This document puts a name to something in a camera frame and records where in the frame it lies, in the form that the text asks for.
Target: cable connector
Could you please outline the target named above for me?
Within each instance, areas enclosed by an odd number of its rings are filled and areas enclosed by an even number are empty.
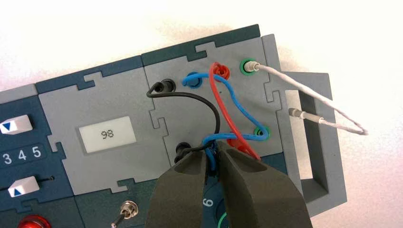
[[[290,116],[299,117],[300,119],[307,119],[307,120],[313,121],[315,123],[320,123],[320,121],[323,120],[323,117],[313,115],[313,114],[298,110],[296,108],[289,108],[288,113]]]
[[[243,65],[243,68],[245,69],[246,72],[254,72],[254,71],[258,71],[259,69],[257,68],[257,66],[259,66],[260,63],[256,62],[256,61],[248,61]]]

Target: black wire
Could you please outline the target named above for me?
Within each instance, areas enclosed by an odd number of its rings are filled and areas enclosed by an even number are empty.
[[[206,98],[196,95],[196,94],[192,94],[192,93],[186,93],[186,92],[165,92],[165,93],[159,93],[159,94],[152,94],[152,92],[157,88],[157,87],[163,87],[164,85],[161,82],[157,82],[155,83],[150,90],[148,90],[148,92],[146,93],[147,97],[150,98],[159,98],[159,97],[170,97],[170,96],[182,96],[182,97],[189,97],[189,98],[193,98],[196,99],[198,101],[201,101],[203,103],[205,103],[214,113],[215,116],[215,130],[214,133],[217,134],[220,132],[220,114],[218,113],[216,107],[210,102],[208,101]],[[182,151],[182,154],[187,154],[189,152],[192,151],[202,151],[207,149],[208,147],[210,147],[212,144],[214,143],[214,140],[209,141],[208,143],[206,143],[203,146],[199,146],[199,147],[191,147],[191,148],[185,148]]]

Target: white wire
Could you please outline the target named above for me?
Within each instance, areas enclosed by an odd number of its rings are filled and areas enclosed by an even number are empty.
[[[351,117],[349,117],[346,113],[341,111],[340,108],[338,108],[334,104],[334,102],[332,100],[328,99],[327,97],[324,97],[324,96],[318,94],[317,92],[315,92],[313,89],[309,88],[308,86],[297,82],[296,80],[292,79],[290,76],[288,76],[286,74],[283,74],[283,73],[281,73],[281,72],[277,71],[276,69],[271,68],[269,66],[264,66],[264,65],[262,65],[260,63],[256,63],[256,64],[253,65],[253,68],[255,70],[261,69],[261,70],[267,71],[269,74],[277,75],[282,80],[284,80],[284,81],[292,84],[293,86],[297,87],[298,90],[304,92],[307,95],[310,95],[313,98],[318,99],[319,101],[321,101],[322,103],[326,104],[327,106],[335,109],[338,113],[340,113],[342,116],[344,116],[347,120],[353,122],[358,128],[360,128],[360,130],[357,130],[357,129],[354,129],[354,128],[351,128],[351,127],[347,127],[347,126],[344,126],[344,125],[338,124],[338,123],[331,123],[331,122],[328,122],[326,120],[320,120],[319,121],[320,124],[326,124],[326,125],[332,126],[334,128],[342,129],[342,130],[345,130],[345,131],[348,131],[348,132],[351,132],[351,133],[356,133],[356,134],[361,134],[361,135],[368,135],[368,131],[365,128],[363,128],[361,124],[359,124],[357,121],[355,121]]]

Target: white cable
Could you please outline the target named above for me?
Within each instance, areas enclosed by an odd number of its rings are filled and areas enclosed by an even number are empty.
[[[309,88],[306,85],[303,85],[303,84],[297,82],[296,80],[292,79],[290,76],[288,76],[286,74],[283,74],[283,73],[277,71],[274,68],[271,68],[269,66],[264,66],[264,65],[262,65],[262,64],[260,64],[258,62],[255,62],[255,61],[249,61],[249,62],[245,63],[244,68],[248,72],[258,71],[258,70],[261,69],[261,70],[264,70],[264,71],[268,72],[269,74],[273,74],[273,75],[278,76],[282,80],[284,80],[284,81],[292,84],[296,88],[298,88],[298,90],[304,92],[307,95],[310,95],[313,98],[318,99],[319,101],[321,101],[322,103],[326,104],[327,106],[335,109],[338,113],[340,113],[346,119],[348,119],[349,121],[353,122],[358,128],[360,128],[360,130],[357,130],[357,129],[354,129],[354,128],[351,128],[351,127],[347,127],[347,126],[344,126],[344,125],[338,124],[338,123],[331,123],[331,122],[328,122],[328,121],[324,120],[323,118],[318,120],[317,123],[326,124],[326,125],[332,126],[334,128],[342,129],[342,130],[345,130],[345,131],[348,131],[348,132],[351,132],[351,133],[356,133],[356,134],[361,134],[361,135],[368,135],[368,131],[365,128],[363,128],[361,126],[361,124],[359,124],[357,121],[355,121],[351,117],[349,117],[346,113],[341,111],[340,108],[338,108],[334,104],[334,102],[332,100],[330,100],[327,97],[324,97],[324,96],[318,94],[313,89]]]

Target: gray bracket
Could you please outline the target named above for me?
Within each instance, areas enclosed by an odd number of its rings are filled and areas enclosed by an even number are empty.
[[[280,61],[274,35],[263,36],[262,40],[267,65],[280,71]],[[286,72],[286,74],[311,87],[323,96],[332,99],[328,74],[301,72]],[[302,190],[310,216],[317,215],[346,202],[347,197],[337,130],[329,126],[304,121],[313,178],[300,180],[285,95],[286,90],[296,90],[296,88],[285,83],[277,76],[269,75],[269,77],[270,83],[265,84],[265,88],[268,91],[278,91],[281,100],[282,108],[277,110],[276,114],[278,125],[280,126],[288,176]],[[302,92],[299,92],[299,96],[303,111],[323,116],[332,122],[335,121],[333,109]]]

